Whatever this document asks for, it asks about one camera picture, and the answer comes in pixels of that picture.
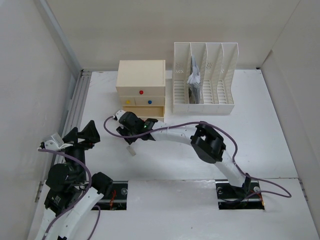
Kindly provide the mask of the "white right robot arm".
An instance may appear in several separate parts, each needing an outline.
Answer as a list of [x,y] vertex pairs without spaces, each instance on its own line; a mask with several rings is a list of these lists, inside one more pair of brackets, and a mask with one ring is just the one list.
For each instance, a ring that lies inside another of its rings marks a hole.
[[174,127],[155,118],[143,120],[133,112],[124,110],[119,110],[115,119],[120,124],[116,131],[128,144],[141,139],[171,141],[191,146],[200,160],[215,165],[223,173],[235,196],[243,197],[250,191],[245,175],[237,169],[227,152],[224,138],[203,121]]

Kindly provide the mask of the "grey setup guide booklet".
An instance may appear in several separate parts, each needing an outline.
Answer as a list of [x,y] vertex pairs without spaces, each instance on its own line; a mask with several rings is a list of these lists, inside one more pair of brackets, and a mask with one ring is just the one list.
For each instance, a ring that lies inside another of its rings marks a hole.
[[187,80],[189,92],[195,104],[201,102],[201,72],[197,65],[196,58],[194,55],[191,56],[190,61],[190,75]]

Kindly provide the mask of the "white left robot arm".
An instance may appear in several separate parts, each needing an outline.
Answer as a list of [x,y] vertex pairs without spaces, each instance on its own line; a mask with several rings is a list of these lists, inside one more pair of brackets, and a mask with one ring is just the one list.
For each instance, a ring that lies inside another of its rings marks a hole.
[[101,140],[95,122],[83,130],[74,127],[64,137],[54,133],[41,142],[39,152],[64,157],[54,164],[45,184],[49,191],[44,201],[43,218],[37,240],[71,240],[81,221],[99,200],[111,195],[113,180],[102,172],[91,174],[85,152]]

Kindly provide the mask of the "beige wooden drawer cabinet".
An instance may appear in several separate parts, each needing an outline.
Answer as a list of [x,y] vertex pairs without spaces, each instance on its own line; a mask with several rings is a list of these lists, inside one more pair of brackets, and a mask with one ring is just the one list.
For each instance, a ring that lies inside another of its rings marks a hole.
[[121,60],[116,90],[122,109],[146,120],[164,121],[166,105],[165,60]]

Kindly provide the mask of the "grey eraser block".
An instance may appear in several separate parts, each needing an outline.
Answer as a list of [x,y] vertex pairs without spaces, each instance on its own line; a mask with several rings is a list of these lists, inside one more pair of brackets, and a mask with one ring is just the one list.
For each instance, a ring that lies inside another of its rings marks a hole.
[[135,156],[135,155],[136,155],[135,150],[134,150],[130,145],[127,146],[126,149],[128,150],[128,152],[129,152],[132,156]]

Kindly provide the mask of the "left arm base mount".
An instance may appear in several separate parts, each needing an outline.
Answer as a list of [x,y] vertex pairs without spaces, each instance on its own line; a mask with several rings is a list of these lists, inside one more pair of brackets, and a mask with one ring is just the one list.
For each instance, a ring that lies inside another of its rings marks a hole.
[[110,178],[93,178],[91,187],[88,187],[88,181],[79,185],[82,195],[76,206],[80,209],[107,211],[127,209],[127,181],[114,182]]

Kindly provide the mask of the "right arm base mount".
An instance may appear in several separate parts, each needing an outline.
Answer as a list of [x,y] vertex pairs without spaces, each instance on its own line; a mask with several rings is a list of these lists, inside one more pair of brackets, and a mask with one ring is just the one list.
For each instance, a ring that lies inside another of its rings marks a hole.
[[254,194],[259,192],[260,184],[254,180],[245,183],[243,188],[231,186],[227,180],[217,180],[215,182],[216,195],[219,210],[264,210],[262,195]]

